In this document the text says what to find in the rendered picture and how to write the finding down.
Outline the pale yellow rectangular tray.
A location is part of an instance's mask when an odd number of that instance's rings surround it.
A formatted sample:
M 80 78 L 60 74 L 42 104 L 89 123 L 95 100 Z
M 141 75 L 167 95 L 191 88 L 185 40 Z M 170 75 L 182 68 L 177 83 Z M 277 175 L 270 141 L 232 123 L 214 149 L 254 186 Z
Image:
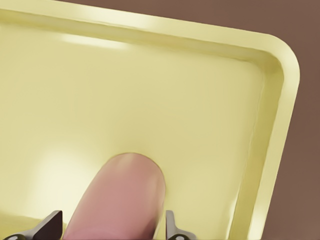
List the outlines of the pale yellow rectangular tray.
M 262 237 L 300 82 L 263 33 L 47 0 L 0 0 L 0 234 L 68 222 L 102 165 L 143 154 L 199 239 Z

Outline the pink rounded oblong object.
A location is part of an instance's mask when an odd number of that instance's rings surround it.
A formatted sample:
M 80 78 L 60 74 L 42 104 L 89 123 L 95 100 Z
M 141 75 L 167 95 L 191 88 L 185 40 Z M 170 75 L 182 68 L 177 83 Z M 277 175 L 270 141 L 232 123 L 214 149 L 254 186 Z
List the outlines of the pink rounded oblong object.
M 160 167 L 138 153 L 111 158 L 79 201 L 63 240 L 152 240 L 163 212 Z

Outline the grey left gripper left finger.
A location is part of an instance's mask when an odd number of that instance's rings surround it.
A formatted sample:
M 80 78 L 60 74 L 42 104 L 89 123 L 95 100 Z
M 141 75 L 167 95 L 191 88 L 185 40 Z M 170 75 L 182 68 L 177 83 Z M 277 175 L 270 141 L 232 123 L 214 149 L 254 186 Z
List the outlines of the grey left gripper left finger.
M 0 213 L 0 240 L 60 240 L 62 234 L 61 210 L 44 219 Z

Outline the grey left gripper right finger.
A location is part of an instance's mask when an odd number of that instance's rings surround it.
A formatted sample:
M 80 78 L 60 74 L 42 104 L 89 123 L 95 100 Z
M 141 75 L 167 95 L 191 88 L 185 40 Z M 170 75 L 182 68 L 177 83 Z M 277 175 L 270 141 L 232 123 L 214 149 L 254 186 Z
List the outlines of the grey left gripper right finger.
M 176 226 L 175 215 L 172 210 L 165 211 L 165 237 L 166 240 L 198 240 L 194 233 Z

